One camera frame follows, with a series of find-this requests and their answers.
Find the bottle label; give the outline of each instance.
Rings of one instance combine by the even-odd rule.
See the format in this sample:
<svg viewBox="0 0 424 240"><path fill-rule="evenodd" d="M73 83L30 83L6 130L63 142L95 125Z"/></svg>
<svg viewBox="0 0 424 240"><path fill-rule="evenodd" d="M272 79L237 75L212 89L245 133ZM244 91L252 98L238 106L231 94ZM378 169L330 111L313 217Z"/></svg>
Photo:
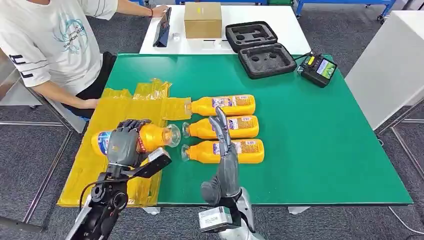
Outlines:
<svg viewBox="0 0 424 240"><path fill-rule="evenodd" d="M248 95L235 95L232 96L234 106L247 106L252 104Z"/></svg>
<svg viewBox="0 0 424 240"><path fill-rule="evenodd" d="M108 154L109 139L111 138L110 131L102 131L97 136L97 143L100 152L104 155Z"/></svg>
<svg viewBox="0 0 424 240"><path fill-rule="evenodd" d="M232 107L235 106L231 98L229 97L213 97L212 98L212 107Z"/></svg>
<svg viewBox="0 0 424 240"><path fill-rule="evenodd" d="M239 121L237 118L228 118L228 129L236 130L239 129Z"/></svg>
<svg viewBox="0 0 424 240"><path fill-rule="evenodd" d="M259 145L256 140L233 140L237 154L253 154L259 153ZM213 144L213 154L220 154L220 144Z"/></svg>
<svg viewBox="0 0 424 240"><path fill-rule="evenodd" d="M227 118L227 122L229 130L253 128L253 120L250 116L229 117Z"/></svg>

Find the black pants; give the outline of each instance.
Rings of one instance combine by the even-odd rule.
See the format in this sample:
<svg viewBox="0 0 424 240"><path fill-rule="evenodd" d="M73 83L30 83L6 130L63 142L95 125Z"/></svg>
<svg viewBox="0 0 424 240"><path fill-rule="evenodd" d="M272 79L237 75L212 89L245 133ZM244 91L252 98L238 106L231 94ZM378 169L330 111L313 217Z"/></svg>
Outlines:
<svg viewBox="0 0 424 240"><path fill-rule="evenodd" d="M94 82L78 93L76 95L77 98L82 100L87 99L99 99L102 96L103 90L105 89L106 82L109 79L109 75L112 72L112 68L114 67L115 61L117 60L117 56L112 55L110 52L106 51L103 53L103 64L101 65L100 73L98 77L94 80ZM94 109L79 109L73 106L69 106L66 104L62 104L65 108L69 109L73 114L84 117L87 119L91 119Z"/></svg>

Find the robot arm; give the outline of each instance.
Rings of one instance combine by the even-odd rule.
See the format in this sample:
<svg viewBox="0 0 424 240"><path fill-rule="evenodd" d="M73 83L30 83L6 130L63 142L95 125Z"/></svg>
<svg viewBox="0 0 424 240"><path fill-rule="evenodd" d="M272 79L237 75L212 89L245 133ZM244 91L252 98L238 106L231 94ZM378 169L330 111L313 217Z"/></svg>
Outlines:
<svg viewBox="0 0 424 240"><path fill-rule="evenodd" d="M80 201L84 191L94 185L66 240L107 240L120 212L127 206L128 180L150 178L171 163L161 147L150 154L137 152L139 131L146 123L150 120L126 120L111 133L107 170L84 188Z"/></svg>
<svg viewBox="0 0 424 240"><path fill-rule="evenodd" d="M217 116L210 116L209 122L214 126L216 136L219 140L220 162L215 176L210 181L203 182L200 191L203 199L215 207L226 207L230 211L232 223L217 224L201 229L202 232L225 232L231 236L236 235L233 230L246 228L246 235L255 233L252 206L249 194L239 184L239 161L237 150L231 142L227 126L227 117L221 108L216 108Z"/></svg>

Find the robotic hand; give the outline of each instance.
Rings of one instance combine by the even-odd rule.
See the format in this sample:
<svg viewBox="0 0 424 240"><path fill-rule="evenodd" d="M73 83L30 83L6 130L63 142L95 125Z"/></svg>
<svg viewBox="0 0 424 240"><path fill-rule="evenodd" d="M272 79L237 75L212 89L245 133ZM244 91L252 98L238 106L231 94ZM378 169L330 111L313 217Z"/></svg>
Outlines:
<svg viewBox="0 0 424 240"><path fill-rule="evenodd" d="M221 108L216 108L216 116L210 116L209 122L219 140L220 162L216 175L200 187L203 199L215 206L199 213L200 231L218 232L223 240L264 240L255 232L248 191L239 185L237 149Z"/></svg>
<svg viewBox="0 0 424 240"><path fill-rule="evenodd" d="M150 122L148 119L129 119L119 123L111 133L107 147L107 170L82 191L80 212L66 240L107 240L120 212L127 206L128 180L150 178L171 163L169 154L162 147L150 154L137 152L139 131ZM84 192L92 185L94 187L81 209Z"/></svg>

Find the gray carpet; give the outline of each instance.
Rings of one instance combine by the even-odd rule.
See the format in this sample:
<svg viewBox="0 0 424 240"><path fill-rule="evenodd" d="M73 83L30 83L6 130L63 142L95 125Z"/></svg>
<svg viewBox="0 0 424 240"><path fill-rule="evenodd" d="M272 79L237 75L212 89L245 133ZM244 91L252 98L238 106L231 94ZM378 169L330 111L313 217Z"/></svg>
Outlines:
<svg viewBox="0 0 424 240"><path fill-rule="evenodd" d="M344 75L378 31L375 17L381 6L365 9L363 5L305 5L300 25L312 48L329 53ZM115 15L111 21L90 19L100 50L112 53L138 53L149 24L148 18ZM419 109L414 115L423 116ZM46 109L39 107L0 107L0 120L54 121ZM424 159L423 125L402 124L397 127L417 158ZM21 220L43 180L66 131L54 127L0 126L0 216ZM394 207L413 229L424 231L424 182L391 131L382 140L384 149L399 173L415 204ZM73 136L64 157L31 220L46 231L28 233L0 226L0 239L60 240L73 225L76 208L56 206L63 185L78 151L81 138ZM152 216L140 208L122 212L112 240L213 240L214 234L200 234L198 207L163 208ZM253 209L258 231L269 240L403 240L412 233L405 229L387 207L314 207L290 215L286 207ZM409 238L424 239L413 236Z"/></svg>

